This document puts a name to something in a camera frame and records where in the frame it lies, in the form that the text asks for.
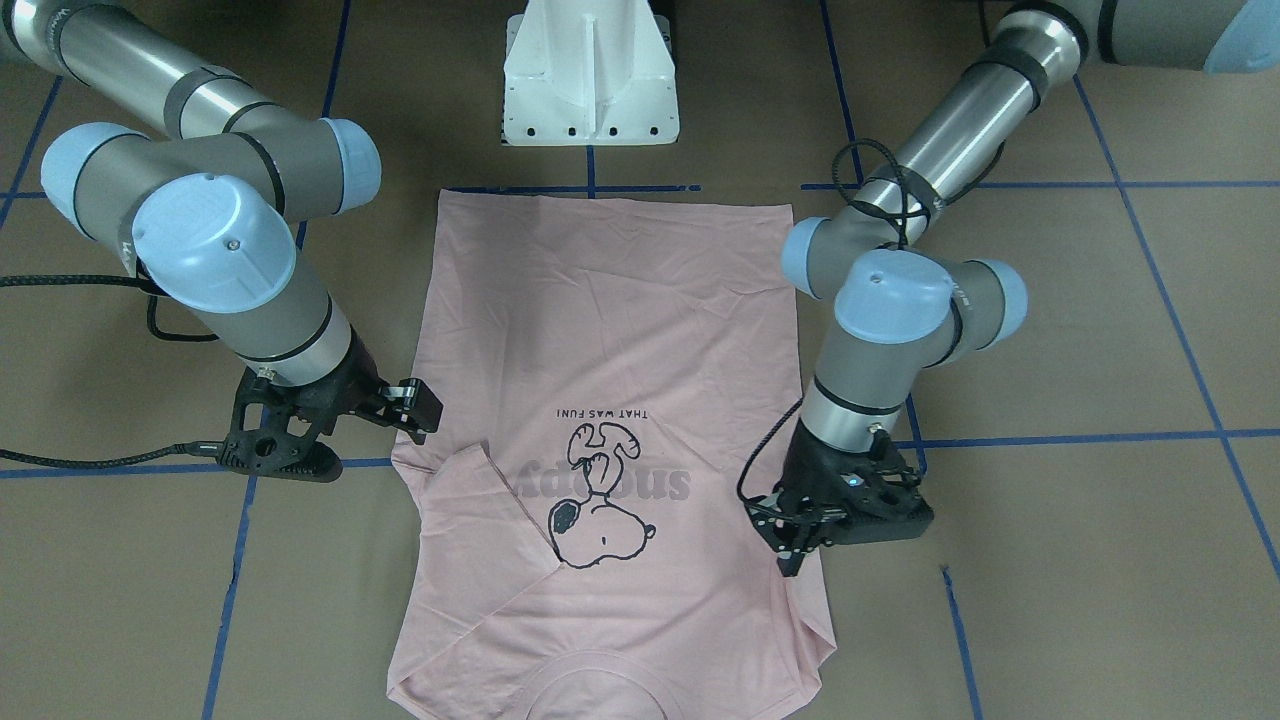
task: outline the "pink t-shirt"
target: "pink t-shirt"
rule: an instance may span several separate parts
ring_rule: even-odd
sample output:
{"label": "pink t-shirt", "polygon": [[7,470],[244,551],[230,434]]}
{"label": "pink t-shirt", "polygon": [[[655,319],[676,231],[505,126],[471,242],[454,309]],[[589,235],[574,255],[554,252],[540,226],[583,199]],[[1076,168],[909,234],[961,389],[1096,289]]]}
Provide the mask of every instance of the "pink t-shirt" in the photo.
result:
{"label": "pink t-shirt", "polygon": [[719,720],[814,697],[820,562],[782,578],[733,491],[800,393],[790,227],[786,206],[440,195],[413,370],[444,418],[392,456],[422,516],[392,700]]}

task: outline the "cartoon dog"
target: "cartoon dog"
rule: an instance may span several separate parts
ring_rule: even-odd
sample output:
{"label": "cartoon dog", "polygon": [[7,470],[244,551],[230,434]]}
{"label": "cartoon dog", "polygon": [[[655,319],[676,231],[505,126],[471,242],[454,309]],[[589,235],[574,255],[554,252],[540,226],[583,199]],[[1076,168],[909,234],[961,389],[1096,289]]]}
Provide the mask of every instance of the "cartoon dog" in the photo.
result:
{"label": "cartoon dog", "polygon": [[582,423],[568,441],[568,461],[581,468],[589,496],[585,502],[562,500],[547,518],[556,556],[571,568],[590,568],[605,557],[631,560],[657,532],[639,515],[609,501],[622,479],[626,460],[640,457],[640,441],[617,423]]}

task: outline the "light blue cap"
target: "light blue cap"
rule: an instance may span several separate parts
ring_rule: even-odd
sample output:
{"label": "light blue cap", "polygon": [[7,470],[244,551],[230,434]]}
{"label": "light blue cap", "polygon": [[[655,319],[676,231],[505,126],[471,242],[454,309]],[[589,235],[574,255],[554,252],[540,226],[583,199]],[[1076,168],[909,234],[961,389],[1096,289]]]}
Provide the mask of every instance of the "light blue cap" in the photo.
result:
{"label": "light blue cap", "polygon": [[946,268],[924,255],[872,250],[854,261],[836,293],[836,320],[867,342],[913,342],[942,325],[954,290]]}
{"label": "light blue cap", "polygon": [[88,237],[88,233],[76,217],[76,183],[93,152],[123,135],[146,137],[141,132],[115,123],[87,123],[73,127],[58,136],[40,163],[40,184],[45,188],[49,201],[84,237]]}
{"label": "light blue cap", "polygon": [[329,123],[334,138],[338,140],[338,154],[342,156],[342,205],[338,211],[346,213],[358,208],[378,195],[383,184],[383,160],[378,156],[378,146],[365,128],[351,120],[320,118]]}
{"label": "light blue cap", "polygon": [[987,347],[996,345],[1023,327],[1028,307],[1027,283],[1023,282],[1023,277],[1018,274],[1018,270],[1000,260],[972,260],[972,263],[982,263],[987,268],[991,268],[991,272],[996,274],[996,279],[1000,281],[1000,290],[1005,293],[1005,319],[1000,323],[1000,332],[996,333],[996,340],[988,342],[982,348],[987,350]]}
{"label": "light blue cap", "polygon": [[782,243],[782,274],[796,286],[796,290],[820,300],[813,293],[809,286],[809,245],[813,242],[818,225],[826,223],[828,218],[806,218],[796,223],[787,233],[787,241]]}
{"label": "light blue cap", "polygon": [[1280,63],[1280,0],[1249,0],[1204,61],[1206,73],[1256,73]]}
{"label": "light blue cap", "polygon": [[288,223],[247,182],[195,174],[138,208],[133,243],[151,278],[205,313],[244,313],[288,284],[297,249]]}

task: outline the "white plastic object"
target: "white plastic object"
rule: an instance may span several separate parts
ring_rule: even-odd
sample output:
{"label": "white plastic object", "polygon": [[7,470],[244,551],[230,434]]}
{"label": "white plastic object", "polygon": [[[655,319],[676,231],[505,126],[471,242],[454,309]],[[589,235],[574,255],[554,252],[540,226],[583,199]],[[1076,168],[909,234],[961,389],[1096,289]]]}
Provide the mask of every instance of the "white plastic object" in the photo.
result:
{"label": "white plastic object", "polygon": [[365,205],[383,184],[383,159],[365,128],[351,120],[320,118],[329,123],[342,158],[342,205],[334,215]]}
{"label": "white plastic object", "polygon": [[982,348],[987,350],[987,347],[996,345],[1023,327],[1023,320],[1027,319],[1027,310],[1030,302],[1027,283],[1023,282],[1023,277],[1011,265],[1000,260],[974,260],[974,263],[982,263],[989,268],[995,273],[996,279],[1000,281],[1000,290],[1005,293],[1005,319],[1000,323],[1000,332],[996,333],[996,340]]}
{"label": "white plastic object", "polygon": [[97,149],[124,135],[146,137],[115,123],[86,123],[58,136],[58,140],[45,151],[40,161],[40,184],[45,188],[49,201],[70,220],[81,234],[93,240],[84,232],[76,217],[76,183],[81,170]]}
{"label": "white plastic object", "polygon": [[244,313],[284,290],[297,265],[288,223],[247,182],[193,174],[151,193],[133,219],[151,278],[205,313]]}
{"label": "white plastic object", "polygon": [[946,268],[924,255],[872,250],[854,261],[836,293],[836,320],[867,342],[914,342],[947,319],[954,290]]}
{"label": "white plastic object", "polygon": [[676,65],[645,0],[529,0],[507,35],[511,145],[676,141]]}
{"label": "white plastic object", "polygon": [[796,290],[814,300],[820,299],[813,293],[813,288],[809,286],[809,246],[813,243],[814,233],[818,232],[818,225],[828,219],[805,218],[800,220],[787,233],[787,241],[782,243],[782,275],[791,281]]}

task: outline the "cartoon dog head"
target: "cartoon dog head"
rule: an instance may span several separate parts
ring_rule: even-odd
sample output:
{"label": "cartoon dog head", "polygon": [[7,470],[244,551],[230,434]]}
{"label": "cartoon dog head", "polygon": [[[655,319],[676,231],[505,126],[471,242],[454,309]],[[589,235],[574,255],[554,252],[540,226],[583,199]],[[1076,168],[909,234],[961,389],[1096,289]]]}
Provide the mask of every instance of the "cartoon dog head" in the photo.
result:
{"label": "cartoon dog head", "polygon": [[586,502],[562,500],[550,511],[556,555],[571,568],[590,568],[605,557],[630,560],[657,533],[637,515],[593,493]]}

